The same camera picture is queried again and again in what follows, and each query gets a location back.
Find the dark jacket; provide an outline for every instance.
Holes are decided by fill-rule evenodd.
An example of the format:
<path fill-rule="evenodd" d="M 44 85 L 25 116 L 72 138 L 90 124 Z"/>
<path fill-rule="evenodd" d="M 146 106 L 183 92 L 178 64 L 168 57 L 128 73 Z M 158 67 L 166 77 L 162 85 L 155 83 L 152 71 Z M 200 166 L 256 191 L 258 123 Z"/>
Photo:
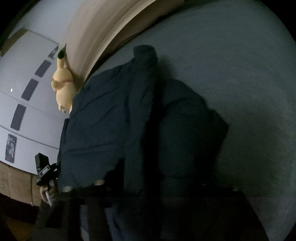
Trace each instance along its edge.
<path fill-rule="evenodd" d="M 157 77 L 153 47 L 135 47 L 130 62 L 93 75 L 74 98 L 59 190 L 108 179 L 122 197 L 106 209 L 114 240 L 184 237 L 191 220 L 184 198 L 210 181 L 227 129 L 184 83 Z"/>

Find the red collar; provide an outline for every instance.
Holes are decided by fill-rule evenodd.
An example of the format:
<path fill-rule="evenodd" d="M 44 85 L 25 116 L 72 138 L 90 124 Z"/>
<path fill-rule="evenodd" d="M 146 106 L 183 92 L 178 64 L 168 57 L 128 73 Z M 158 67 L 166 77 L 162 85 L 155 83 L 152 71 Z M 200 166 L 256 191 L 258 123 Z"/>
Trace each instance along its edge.
<path fill-rule="evenodd" d="M 62 80 L 62 83 L 74 83 L 73 79 L 67 79 L 67 80 Z"/>

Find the person's hand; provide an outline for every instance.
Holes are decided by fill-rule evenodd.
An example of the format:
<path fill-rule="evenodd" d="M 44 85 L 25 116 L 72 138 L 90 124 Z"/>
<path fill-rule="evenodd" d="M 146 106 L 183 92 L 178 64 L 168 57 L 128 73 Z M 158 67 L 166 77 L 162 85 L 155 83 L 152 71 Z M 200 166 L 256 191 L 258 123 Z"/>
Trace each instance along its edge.
<path fill-rule="evenodd" d="M 47 204 L 49 204 L 49 202 L 47 200 L 47 197 L 46 197 L 46 194 L 45 194 L 45 192 L 47 190 L 48 190 L 47 185 L 41 186 L 40 187 L 40 195 L 41 195 L 42 200 L 45 201 Z M 56 182 L 54 182 L 54 186 L 51 187 L 51 189 L 49 191 L 49 194 L 50 194 L 50 198 L 51 198 L 52 201 L 54 201 L 56 196 L 59 194 Z"/>

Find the wall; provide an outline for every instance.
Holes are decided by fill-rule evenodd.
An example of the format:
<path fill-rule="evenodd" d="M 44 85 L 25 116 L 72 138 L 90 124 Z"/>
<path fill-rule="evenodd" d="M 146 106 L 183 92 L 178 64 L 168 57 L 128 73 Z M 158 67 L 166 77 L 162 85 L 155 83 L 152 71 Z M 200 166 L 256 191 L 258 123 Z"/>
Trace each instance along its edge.
<path fill-rule="evenodd" d="M 82 2 L 83 0 L 41 0 L 19 21 L 11 35 L 24 27 L 59 43 Z"/>
<path fill-rule="evenodd" d="M 39 152 L 51 163 L 57 161 L 64 119 L 69 116 L 58 111 L 51 88 L 56 70 L 51 53 L 56 47 L 28 31 L 0 62 L 0 161 L 33 174 L 37 174 L 34 157 Z M 49 66 L 40 75 L 44 62 Z M 36 83 L 33 89 L 29 86 L 32 80 Z M 24 97 L 26 90 L 31 91 L 29 98 Z M 11 142 L 7 142 L 9 135 L 13 136 Z"/>

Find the yellow plush toy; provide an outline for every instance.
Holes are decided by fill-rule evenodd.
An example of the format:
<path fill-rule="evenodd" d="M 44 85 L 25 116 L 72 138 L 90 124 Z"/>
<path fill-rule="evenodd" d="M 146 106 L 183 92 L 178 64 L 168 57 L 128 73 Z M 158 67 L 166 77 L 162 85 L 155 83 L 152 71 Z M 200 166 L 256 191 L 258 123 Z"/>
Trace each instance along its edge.
<path fill-rule="evenodd" d="M 61 50 L 57 55 L 57 70 L 52 77 L 52 89 L 56 93 L 59 110 L 66 113 L 71 112 L 72 102 L 77 94 L 71 72 L 64 68 L 65 54 Z"/>

